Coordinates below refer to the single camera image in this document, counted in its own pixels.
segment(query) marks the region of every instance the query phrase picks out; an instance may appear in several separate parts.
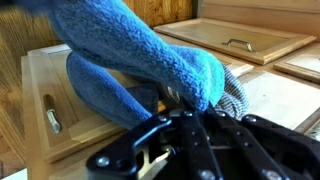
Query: light wood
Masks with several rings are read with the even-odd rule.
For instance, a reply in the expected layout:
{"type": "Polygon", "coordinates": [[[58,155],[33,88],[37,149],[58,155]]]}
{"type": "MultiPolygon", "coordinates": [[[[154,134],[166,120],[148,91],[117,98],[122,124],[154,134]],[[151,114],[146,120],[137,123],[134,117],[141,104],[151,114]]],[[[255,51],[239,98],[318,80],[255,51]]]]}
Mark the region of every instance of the light wood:
{"type": "MultiPolygon", "coordinates": [[[[311,0],[300,0],[310,3],[311,0]]],[[[320,14],[298,11],[275,10],[257,7],[204,4],[201,8],[203,18],[258,26],[262,28],[290,31],[320,37],[320,14]]]]}
{"type": "Polygon", "coordinates": [[[320,44],[293,53],[273,67],[279,71],[320,84],[320,44]]]}
{"type": "Polygon", "coordinates": [[[226,65],[234,76],[240,77],[253,69],[252,65],[240,62],[236,57],[228,56],[226,54],[213,51],[204,47],[197,46],[195,44],[189,43],[187,41],[182,41],[180,39],[176,39],[164,34],[157,33],[159,37],[161,37],[165,42],[170,44],[176,44],[181,46],[193,47],[203,49],[211,54],[213,54],[219,61],[221,61],[224,65],[226,65]]]}
{"type": "MultiPolygon", "coordinates": [[[[35,96],[32,87],[34,86],[31,81],[31,69],[29,66],[28,57],[22,58],[22,71],[23,71],[23,82],[31,82],[29,84],[23,83],[23,95],[35,96]]],[[[83,163],[85,160],[92,155],[94,152],[100,150],[102,147],[111,143],[113,140],[121,136],[122,134],[117,134],[115,136],[109,137],[108,139],[102,140],[96,143],[94,146],[89,146],[83,150],[73,153],[72,155],[62,158],[60,161],[54,163],[47,163],[41,157],[41,134],[39,129],[39,124],[37,121],[37,113],[34,108],[35,99],[26,98],[24,101],[24,120],[26,127],[26,146],[27,148],[27,166],[28,166],[28,179],[32,180],[44,180],[51,177],[55,177],[54,174],[61,174],[61,172],[68,171],[70,174],[76,174],[77,179],[86,179],[86,172],[83,169],[83,163]]]]}
{"type": "Polygon", "coordinates": [[[320,107],[320,90],[264,71],[239,78],[249,99],[249,114],[296,129],[320,107]]]}
{"type": "Polygon", "coordinates": [[[23,167],[24,165],[19,161],[16,153],[9,147],[5,138],[0,135],[0,179],[19,171],[23,167]]]}
{"type": "MultiPolygon", "coordinates": [[[[75,94],[67,72],[66,59],[71,52],[67,45],[59,45],[28,52],[33,84],[37,123],[41,135],[43,159],[53,162],[93,143],[123,131],[115,122],[101,116],[83,103],[75,94]],[[48,122],[42,97],[50,94],[55,100],[55,111],[62,125],[62,132],[53,134],[48,122]]],[[[129,75],[107,70],[124,87],[134,87],[139,82],[129,75]]],[[[159,110],[166,108],[159,102],[159,110]]]]}
{"type": "Polygon", "coordinates": [[[309,35],[206,18],[157,26],[154,30],[260,65],[274,61],[316,39],[309,35]],[[257,52],[249,52],[246,46],[239,46],[235,43],[230,46],[223,45],[230,39],[246,41],[257,52]]]}
{"type": "Polygon", "coordinates": [[[191,19],[191,0],[125,0],[150,27],[191,19]]]}
{"type": "Polygon", "coordinates": [[[320,2],[314,0],[204,0],[203,4],[219,4],[257,9],[276,9],[305,13],[320,13],[320,2]]]}
{"type": "Polygon", "coordinates": [[[17,8],[0,12],[0,131],[25,165],[20,58],[28,49],[53,46],[61,41],[43,16],[30,17],[17,8]]]}

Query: wooden frame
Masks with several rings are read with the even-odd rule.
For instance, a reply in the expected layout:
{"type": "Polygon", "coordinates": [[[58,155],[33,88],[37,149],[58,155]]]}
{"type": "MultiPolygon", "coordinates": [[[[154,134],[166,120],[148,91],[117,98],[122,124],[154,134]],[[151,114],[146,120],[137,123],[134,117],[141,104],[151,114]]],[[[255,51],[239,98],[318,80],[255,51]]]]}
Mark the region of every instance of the wooden frame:
{"type": "Polygon", "coordinates": [[[203,47],[237,56],[260,65],[265,65],[271,61],[274,61],[279,57],[284,56],[289,52],[294,51],[295,49],[300,48],[316,39],[316,37],[309,35],[284,32],[206,18],[198,18],[178,23],[161,25],[155,27],[154,30],[156,32],[167,34],[169,36],[173,36],[203,47]],[[223,36],[225,42],[213,42],[213,40],[210,40],[211,35],[205,32],[205,28],[207,28],[208,25],[214,26],[214,29],[220,28],[221,30],[218,30],[219,35],[223,36]],[[224,29],[232,29],[233,32],[231,34],[241,37],[243,36],[244,38],[248,39],[253,39],[253,37],[255,37],[255,34],[265,35],[267,37],[279,37],[282,39],[281,41],[279,40],[277,44],[273,44],[272,46],[263,48],[257,53],[249,52],[246,49],[223,45],[223,43],[228,42],[229,39],[234,38],[233,36],[226,34],[224,32],[224,29]]]}
{"type": "Polygon", "coordinates": [[[274,64],[273,68],[292,76],[313,81],[320,84],[320,44],[306,48],[299,53],[285,58],[279,63],[274,64]]]}
{"type": "Polygon", "coordinates": [[[203,6],[210,4],[260,9],[298,11],[317,14],[320,13],[320,2],[313,0],[204,0],[203,2],[203,6]]]}
{"type": "Polygon", "coordinates": [[[170,44],[176,44],[176,45],[193,47],[193,48],[200,48],[205,51],[208,51],[209,53],[214,55],[219,61],[221,61],[224,65],[226,65],[231,70],[232,74],[235,77],[240,77],[244,74],[247,74],[250,71],[252,71],[254,68],[254,66],[252,66],[252,65],[249,65],[249,64],[246,64],[246,63],[239,61],[239,59],[237,59],[236,57],[228,56],[226,54],[223,54],[223,53],[220,53],[217,51],[206,49],[206,48],[197,46],[195,44],[191,44],[189,42],[182,41],[180,39],[176,39],[176,38],[164,35],[164,34],[158,33],[158,36],[160,38],[162,38],[165,42],[170,43],[170,44]]]}

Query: wooden cabinet door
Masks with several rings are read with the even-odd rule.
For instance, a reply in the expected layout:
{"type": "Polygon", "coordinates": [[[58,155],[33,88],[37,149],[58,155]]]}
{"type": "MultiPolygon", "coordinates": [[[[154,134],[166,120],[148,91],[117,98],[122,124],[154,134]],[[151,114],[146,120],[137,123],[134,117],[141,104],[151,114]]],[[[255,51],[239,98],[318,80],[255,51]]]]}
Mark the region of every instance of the wooden cabinet door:
{"type": "Polygon", "coordinates": [[[273,67],[276,70],[320,84],[320,44],[304,48],[273,67]]]}
{"type": "Polygon", "coordinates": [[[195,44],[189,43],[187,41],[182,41],[180,39],[167,36],[164,34],[157,33],[160,38],[162,38],[165,42],[175,45],[181,45],[181,46],[187,46],[187,47],[193,47],[193,48],[200,48],[205,51],[208,51],[212,55],[214,55],[219,61],[221,61],[224,65],[226,65],[232,72],[232,74],[235,77],[240,77],[248,72],[250,72],[253,69],[252,65],[249,65],[247,63],[243,63],[239,61],[236,57],[228,56],[226,54],[213,51],[210,49],[206,49],[201,46],[197,46],[195,44]]]}
{"type": "MultiPolygon", "coordinates": [[[[23,91],[24,113],[36,112],[39,127],[42,156],[47,162],[66,157],[80,149],[105,138],[125,131],[115,122],[101,116],[83,103],[75,94],[67,73],[66,58],[71,52],[68,46],[61,45],[29,52],[28,61],[22,63],[26,87],[23,91]],[[49,94],[55,104],[57,119],[62,126],[58,134],[52,132],[43,97],[49,94]]],[[[108,70],[124,87],[132,87],[139,83],[128,75],[108,70]]]]}
{"type": "Polygon", "coordinates": [[[213,19],[199,18],[157,26],[156,32],[265,65],[316,39],[213,19]]]}
{"type": "Polygon", "coordinates": [[[311,115],[319,113],[320,87],[265,71],[248,73],[239,80],[249,98],[249,114],[295,130],[311,115]]]}

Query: blue fuzzy sock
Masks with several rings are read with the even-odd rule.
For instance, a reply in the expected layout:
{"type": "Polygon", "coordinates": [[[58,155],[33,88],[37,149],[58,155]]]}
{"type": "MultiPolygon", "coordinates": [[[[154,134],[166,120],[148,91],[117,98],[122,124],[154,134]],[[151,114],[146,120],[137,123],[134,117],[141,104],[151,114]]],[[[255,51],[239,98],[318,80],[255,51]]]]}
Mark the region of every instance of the blue fuzzy sock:
{"type": "Polygon", "coordinates": [[[125,89],[105,68],[73,52],[68,55],[66,66],[76,94],[122,127],[132,129],[158,113],[158,91],[154,85],[125,89]]]}
{"type": "MultiPolygon", "coordinates": [[[[201,66],[210,64],[210,61],[212,60],[211,58],[205,58],[203,54],[208,53],[205,50],[179,45],[171,45],[171,48],[186,61],[197,62],[194,63],[195,65],[199,66],[195,67],[196,69],[201,69],[201,66]]],[[[225,88],[223,95],[215,108],[228,112],[232,117],[240,118],[247,113],[249,108],[249,100],[239,80],[232,74],[228,67],[223,65],[223,68],[225,72],[225,88]]],[[[162,96],[166,97],[169,101],[171,101],[171,103],[174,103],[178,106],[183,103],[178,92],[161,83],[158,86],[160,87],[159,89],[162,96]]]]}
{"type": "Polygon", "coordinates": [[[62,40],[96,65],[161,82],[196,110],[216,105],[224,91],[224,69],[209,53],[189,62],[163,42],[121,0],[65,0],[48,13],[62,40]]]}

